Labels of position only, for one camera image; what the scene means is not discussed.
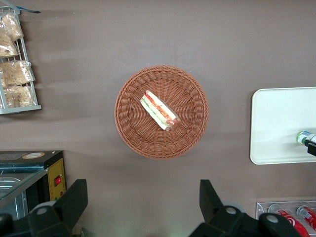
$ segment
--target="oven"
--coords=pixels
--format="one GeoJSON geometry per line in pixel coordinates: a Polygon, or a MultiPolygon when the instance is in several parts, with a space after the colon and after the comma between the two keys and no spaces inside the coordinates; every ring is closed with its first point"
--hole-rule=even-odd
{"type": "Polygon", "coordinates": [[[65,191],[63,151],[0,152],[0,213],[18,220],[65,191]]]}

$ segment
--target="red button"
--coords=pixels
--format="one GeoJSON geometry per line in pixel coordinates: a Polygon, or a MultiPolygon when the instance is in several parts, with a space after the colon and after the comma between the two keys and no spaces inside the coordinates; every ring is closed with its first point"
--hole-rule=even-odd
{"type": "Polygon", "coordinates": [[[55,186],[59,185],[61,183],[61,177],[58,176],[57,178],[54,179],[55,186]]]}

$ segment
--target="bread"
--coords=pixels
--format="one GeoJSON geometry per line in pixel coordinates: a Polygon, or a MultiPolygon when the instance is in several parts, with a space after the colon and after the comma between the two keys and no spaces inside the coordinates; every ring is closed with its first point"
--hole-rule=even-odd
{"type": "Polygon", "coordinates": [[[2,24],[4,26],[6,34],[11,38],[13,42],[23,37],[23,32],[15,18],[15,13],[9,12],[2,17],[2,24]]]}
{"type": "Polygon", "coordinates": [[[35,105],[32,88],[30,86],[12,86],[8,87],[8,90],[16,95],[18,106],[35,105]]]}
{"type": "Polygon", "coordinates": [[[16,45],[11,38],[0,31],[0,57],[13,57],[19,55],[16,45]]]}
{"type": "Polygon", "coordinates": [[[0,70],[2,71],[2,80],[6,86],[23,85],[34,81],[31,63],[25,60],[1,63],[0,70]]]}
{"type": "Polygon", "coordinates": [[[163,130],[170,131],[179,126],[181,121],[178,115],[149,90],[146,90],[140,102],[163,130]]]}

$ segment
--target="black clamp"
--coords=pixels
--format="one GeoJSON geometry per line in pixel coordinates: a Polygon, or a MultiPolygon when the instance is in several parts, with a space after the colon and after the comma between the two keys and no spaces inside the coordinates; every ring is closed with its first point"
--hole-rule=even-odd
{"type": "Polygon", "coordinates": [[[307,152],[316,157],[316,142],[306,139],[304,145],[307,147],[307,152]]]}

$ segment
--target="wicker basket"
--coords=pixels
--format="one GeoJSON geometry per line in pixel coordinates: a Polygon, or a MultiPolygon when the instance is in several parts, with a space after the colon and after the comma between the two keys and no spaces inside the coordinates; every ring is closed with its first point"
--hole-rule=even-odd
{"type": "Polygon", "coordinates": [[[135,152],[168,159],[183,155],[201,139],[208,110],[206,95],[196,79],[172,66],[154,66],[133,75],[120,90],[115,123],[124,142],[135,152]],[[147,89],[180,117],[179,127],[164,131],[150,117],[140,103],[147,89]]]}

